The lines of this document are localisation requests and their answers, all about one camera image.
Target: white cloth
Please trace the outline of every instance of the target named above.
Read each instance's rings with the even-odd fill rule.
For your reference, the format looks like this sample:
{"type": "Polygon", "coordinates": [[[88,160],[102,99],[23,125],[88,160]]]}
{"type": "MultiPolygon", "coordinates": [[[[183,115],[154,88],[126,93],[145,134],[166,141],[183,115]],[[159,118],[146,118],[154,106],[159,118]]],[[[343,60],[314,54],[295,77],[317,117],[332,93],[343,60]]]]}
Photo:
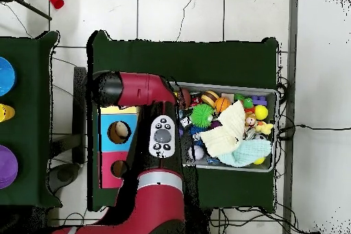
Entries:
{"type": "Polygon", "coordinates": [[[222,126],[201,132],[207,152],[212,157],[235,151],[243,140],[245,111],[240,101],[225,109],[218,117],[222,126]]]}

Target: red cup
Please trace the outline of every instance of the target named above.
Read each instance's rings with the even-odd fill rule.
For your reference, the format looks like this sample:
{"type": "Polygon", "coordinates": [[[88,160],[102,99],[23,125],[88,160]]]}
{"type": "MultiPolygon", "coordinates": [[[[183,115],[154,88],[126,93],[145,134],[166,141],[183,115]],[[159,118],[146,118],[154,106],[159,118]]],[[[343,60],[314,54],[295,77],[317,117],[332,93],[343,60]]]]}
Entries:
{"type": "Polygon", "coordinates": [[[55,9],[60,9],[64,5],[63,0],[49,0],[51,4],[55,7],[55,9]]]}

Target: green tablecloth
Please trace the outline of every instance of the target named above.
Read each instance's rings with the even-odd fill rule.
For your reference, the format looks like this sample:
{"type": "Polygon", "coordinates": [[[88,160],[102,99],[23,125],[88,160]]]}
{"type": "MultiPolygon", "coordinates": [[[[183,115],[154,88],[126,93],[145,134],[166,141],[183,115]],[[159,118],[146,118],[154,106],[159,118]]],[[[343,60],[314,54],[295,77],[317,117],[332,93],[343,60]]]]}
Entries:
{"type": "Polygon", "coordinates": [[[14,118],[0,123],[0,144],[13,151],[19,162],[16,180],[0,189],[0,205],[59,207],[60,200],[46,186],[49,158],[50,93],[49,58],[57,32],[36,39],[0,37],[0,56],[14,67],[16,86],[0,97],[12,106],[14,118]]]}
{"type": "MultiPolygon", "coordinates": [[[[109,40],[105,32],[94,33],[88,42],[88,68],[155,73],[172,81],[276,89],[276,49],[268,38],[261,43],[149,42],[109,40]]],[[[93,131],[97,131],[93,110],[93,131]]],[[[117,189],[100,189],[97,169],[97,142],[94,140],[92,167],[93,210],[114,206],[117,189]]],[[[267,173],[198,169],[201,207],[261,206],[273,211],[274,171],[267,173]]]]}

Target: pink panel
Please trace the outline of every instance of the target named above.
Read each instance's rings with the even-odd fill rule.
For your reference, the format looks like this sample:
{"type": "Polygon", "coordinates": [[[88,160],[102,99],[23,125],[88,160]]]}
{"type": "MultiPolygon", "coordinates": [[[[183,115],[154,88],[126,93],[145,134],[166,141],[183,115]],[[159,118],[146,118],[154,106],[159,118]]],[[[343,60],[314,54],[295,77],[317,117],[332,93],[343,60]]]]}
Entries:
{"type": "Polygon", "coordinates": [[[102,166],[100,167],[102,170],[102,189],[122,187],[123,179],[112,174],[111,165],[115,161],[125,161],[127,155],[128,152],[102,152],[102,166]]]}

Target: plastic bin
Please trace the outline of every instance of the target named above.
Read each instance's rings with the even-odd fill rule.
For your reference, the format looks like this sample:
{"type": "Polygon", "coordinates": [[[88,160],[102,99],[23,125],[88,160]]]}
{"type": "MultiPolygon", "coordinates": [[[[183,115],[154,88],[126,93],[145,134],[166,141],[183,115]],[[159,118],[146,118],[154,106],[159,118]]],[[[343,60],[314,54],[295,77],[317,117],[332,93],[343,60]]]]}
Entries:
{"type": "MultiPolygon", "coordinates": [[[[171,83],[172,87],[177,91],[179,88],[171,83]]],[[[266,123],[271,123],[274,125],[272,128],[272,133],[268,136],[268,140],[271,141],[271,154],[266,157],[265,161],[260,165],[248,165],[246,167],[232,167],[230,165],[226,165],[224,163],[212,164],[208,163],[207,159],[209,156],[204,157],[199,161],[195,161],[193,163],[187,163],[185,155],[187,153],[189,143],[186,140],[187,137],[191,137],[189,131],[185,132],[184,136],[181,138],[181,146],[182,146],[182,158],[183,165],[196,165],[197,167],[204,169],[226,169],[226,170],[236,170],[236,171],[247,171],[247,172],[269,172],[274,168],[274,158],[276,152],[276,143],[277,143],[277,133],[278,133],[278,117],[279,117],[279,93],[275,90],[271,89],[255,89],[255,88],[242,88],[237,86],[218,86],[218,85],[209,85],[209,84],[191,84],[186,82],[179,82],[178,86],[182,88],[186,88],[190,93],[192,92],[205,92],[205,91],[214,91],[219,96],[222,93],[228,94],[236,94],[240,93],[244,96],[265,96],[267,100],[267,109],[268,109],[268,117],[264,120],[266,123]]]]}

